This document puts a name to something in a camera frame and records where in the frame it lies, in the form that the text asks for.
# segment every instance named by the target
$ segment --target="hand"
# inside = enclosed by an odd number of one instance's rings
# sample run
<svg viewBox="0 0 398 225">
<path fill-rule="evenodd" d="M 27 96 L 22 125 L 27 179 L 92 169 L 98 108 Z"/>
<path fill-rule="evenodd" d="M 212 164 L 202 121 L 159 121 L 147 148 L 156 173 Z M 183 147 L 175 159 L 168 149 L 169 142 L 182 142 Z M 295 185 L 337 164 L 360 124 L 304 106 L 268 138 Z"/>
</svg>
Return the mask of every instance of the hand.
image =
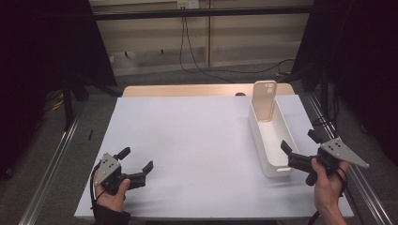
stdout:
<svg viewBox="0 0 398 225">
<path fill-rule="evenodd" d="M 327 177 L 325 168 L 313 158 L 311 161 L 316 171 L 317 180 L 314 190 L 314 205 L 327 224 L 345 224 L 344 218 L 339 209 L 339 198 L 342 191 L 342 182 L 336 174 Z M 340 167 L 347 173 L 349 162 L 342 161 Z M 346 179 L 343 172 L 337 170 L 343 179 Z"/>
<path fill-rule="evenodd" d="M 99 170 L 94 174 L 94 180 L 97 178 Z M 123 212 L 123 202 L 125 194 L 130 186 L 130 179 L 125 179 L 119 186 L 115 195 L 108 194 L 101 185 L 95 187 L 97 203 L 116 212 Z"/>
</svg>

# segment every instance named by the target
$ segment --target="electrical outlet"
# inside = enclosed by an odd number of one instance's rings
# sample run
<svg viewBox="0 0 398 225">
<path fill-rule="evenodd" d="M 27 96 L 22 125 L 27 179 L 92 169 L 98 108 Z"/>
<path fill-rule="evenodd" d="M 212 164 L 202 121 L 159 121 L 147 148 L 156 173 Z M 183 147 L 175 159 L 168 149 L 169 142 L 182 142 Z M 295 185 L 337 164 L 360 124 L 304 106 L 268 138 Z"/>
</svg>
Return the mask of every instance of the electrical outlet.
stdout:
<svg viewBox="0 0 398 225">
<path fill-rule="evenodd" d="M 188 0 L 188 8 L 199 8 L 199 0 Z"/>
<path fill-rule="evenodd" d="M 188 8 L 188 0 L 176 1 L 176 9 Z"/>
</svg>

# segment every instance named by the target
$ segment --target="cable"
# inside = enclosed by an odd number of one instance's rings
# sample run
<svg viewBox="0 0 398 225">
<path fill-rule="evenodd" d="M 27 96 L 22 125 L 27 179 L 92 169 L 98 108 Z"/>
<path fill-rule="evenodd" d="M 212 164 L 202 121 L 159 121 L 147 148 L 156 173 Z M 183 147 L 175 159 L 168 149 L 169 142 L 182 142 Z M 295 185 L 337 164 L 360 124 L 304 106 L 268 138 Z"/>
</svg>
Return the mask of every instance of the cable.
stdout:
<svg viewBox="0 0 398 225">
<path fill-rule="evenodd" d="M 310 221 L 308 221 L 308 225 L 312 225 L 315 223 L 315 221 L 319 218 L 320 214 L 319 211 L 316 211 L 313 216 L 310 218 Z"/>
<path fill-rule="evenodd" d="M 105 191 L 106 191 L 106 190 L 103 190 L 103 191 L 100 193 L 100 195 L 97 196 L 97 201 L 98 201 L 98 199 L 100 198 L 100 196 L 101 196 L 103 193 L 105 193 Z"/>
<path fill-rule="evenodd" d="M 185 24 L 187 24 L 187 18 L 183 17 L 183 18 L 181 18 L 181 19 L 182 19 L 182 37 L 181 37 L 181 48 L 180 48 L 180 50 L 179 50 L 179 64 L 181 65 L 181 68 L 182 68 L 184 71 L 189 72 L 189 73 L 202 72 L 203 74 L 205 74 L 205 75 L 207 75 L 207 76 L 209 76 L 209 77 L 217 78 L 217 79 L 223 80 L 223 81 L 228 82 L 228 83 L 229 83 L 229 82 L 230 82 L 230 83 L 234 83 L 234 82 L 231 82 L 231 81 L 229 81 L 229 80 L 227 80 L 227 79 L 225 79 L 225 78 L 222 78 L 222 77 L 218 77 L 218 76 L 214 76 L 214 75 L 208 74 L 208 73 L 204 72 L 202 69 L 199 68 L 199 66 L 196 64 L 195 57 L 193 56 L 192 47 L 191 47 L 191 41 L 190 41 L 190 36 L 189 36 L 189 33 L 188 33 L 188 26 L 187 26 L 187 38 L 188 38 L 188 42 L 189 42 L 189 44 L 190 44 L 191 55 L 192 55 L 193 63 L 196 65 L 196 67 L 199 69 L 199 71 L 196 71 L 196 72 L 188 71 L 188 70 L 186 70 L 186 69 L 182 66 L 181 55 L 182 55 L 182 46 L 184 45 Z"/>
<path fill-rule="evenodd" d="M 332 123 L 334 125 L 333 136 L 334 136 L 334 138 L 337 138 L 338 137 L 338 135 L 337 135 L 337 116 L 339 115 L 339 112 L 340 112 L 340 106 L 339 106 L 339 95 L 337 92 L 336 85 L 334 85 L 334 87 L 333 87 L 333 100 L 331 101 L 331 103 L 329 105 L 329 113 L 330 113 L 331 109 L 333 109 L 333 117 L 332 118 L 327 118 L 325 115 L 322 115 L 322 116 L 318 117 L 317 119 L 315 119 L 312 122 L 312 125 L 313 126 L 322 126 L 325 124 Z M 316 123 L 317 121 L 319 121 L 321 119 L 325 119 L 325 121 Z"/>
<path fill-rule="evenodd" d="M 181 57 L 182 57 L 182 47 L 184 45 L 185 27 L 187 28 L 187 39 L 188 39 L 188 42 L 189 42 L 189 45 L 190 45 L 191 56 L 192 56 L 194 64 L 199 69 L 199 71 L 188 71 L 182 66 Z M 231 81 L 228 81 L 228 80 L 226 80 L 224 78 L 221 78 L 221 77 L 218 77 L 218 76 L 214 76 L 214 75 L 208 74 L 207 72 L 232 72 L 232 73 L 242 73 L 242 74 L 256 74 L 256 73 L 267 72 L 267 71 L 270 71 L 270 70 L 272 70 L 274 68 L 278 68 L 278 71 L 280 72 L 279 65 L 284 63 L 284 62 L 289 62 L 289 61 L 295 61 L 295 59 L 285 59 L 285 60 L 279 62 L 277 65 L 275 65 L 273 67 L 269 67 L 267 69 L 262 69 L 262 70 L 258 70 L 258 71 L 238 71 L 238 70 L 230 70 L 230 69 L 202 69 L 202 68 L 199 68 L 199 66 L 196 63 L 195 57 L 193 55 L 193 52 L 192 52 L 190 34 L 189 34 L 189 31 L 188 31 L 187 18 L 185 18 L 185 17 L 182 18 L 182 37 L 181 37 L 181 48 L 180 48 L 180 51 L 179 51 L 179 63 L 181 65 L 181 68 L 184 71 L 186 71 L 186 72 L 189 72 L 189 73 L 204 73 L 207 76 L 215 77 L 215 78 L 218 78 L 218 79 L 221 79 L 221 80 L 224 80 L 224 81 L 232 83 Z"/>
<path fill-rule="evenodd" d="M 97 199 L 95 198 L 94 194 L 94 187 L 93 187 L 93 179 L 94 179 L 94 174 L 96 170 L 100 167 L 100 161 L 99 163 L 93 168 L 93 171 L 91 172 L 90 175 L 90 197 L 91 197 L 91 209 L 93 210 L 94 218 L 97 217 Z"/>
</svg>

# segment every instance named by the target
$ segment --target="wall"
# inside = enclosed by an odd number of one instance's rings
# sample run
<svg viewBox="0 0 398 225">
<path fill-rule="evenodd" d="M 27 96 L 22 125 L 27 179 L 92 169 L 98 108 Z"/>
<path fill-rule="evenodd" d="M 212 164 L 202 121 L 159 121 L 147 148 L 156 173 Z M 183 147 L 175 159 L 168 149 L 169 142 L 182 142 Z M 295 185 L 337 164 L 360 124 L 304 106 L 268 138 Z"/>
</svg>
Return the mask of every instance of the wall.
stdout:
<svg viewBox="0 0 398 225">
<path fill-rule="evenodd" d="M 259 8 L 310 6 L 312 3 L 311 0 L 200 0 L 199 6 L 200 8 Z M 176 9 L 176 1 L 167 0 L 130 0 L 130 2 L 92 0 L 91 5 L 94 12 Z M 187 18 L 187 25 L 197 63 L 201 67 L 217 67 L 273 63 L 294 58 L 307 19 L 308 14 L 202 17 Z M 163 54 L 170 54 L 175 60 L 160 64 L 163 64 L 163 67 L 169 64 L 168 69 L 179 68 L 178 55 L 183 27 L 181 19 L 101 21 L 98 22 L 98 26 L 110 55 L 128 52 L 135 57 L 148 56 L 147 60 L 150 60 L 163 50 Z M 187 68 L 194 68 L 186 38 L 182 54 Z M 154 66 L 144 61 L 136 62 L 134 65 L 134 67 Z M 123 72 L 116 72 L 115 75 L 123 75 Z"/>
</svg>

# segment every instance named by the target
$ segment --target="white tabletop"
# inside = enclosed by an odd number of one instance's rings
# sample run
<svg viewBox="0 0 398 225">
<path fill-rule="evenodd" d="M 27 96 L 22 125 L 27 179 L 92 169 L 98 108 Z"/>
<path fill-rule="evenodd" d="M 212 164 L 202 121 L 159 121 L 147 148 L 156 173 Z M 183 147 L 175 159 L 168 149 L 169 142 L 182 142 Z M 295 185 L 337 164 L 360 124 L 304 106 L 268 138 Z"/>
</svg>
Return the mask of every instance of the white tabletop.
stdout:
<svg viewBox="0 0 398 225">
<path fill-rule="evenodd" d="M 302 155 L 315 155 L 312 125 L 298 96 L 277 96 Z M 141 219 L 260 219 L 310 217 L 314 188 L 306 172 L 267 178 L 248 121 L 250 97 L 123 97 L 115 106 L 97 161 L 125 147 L 123 173 L 153 160 L 146 187 L 129 190 L 125 211 Z M 89 186 L 77 218 L 93 218 Z M 343 197 L 345 217 L 353 212 Z"/>
</svg>

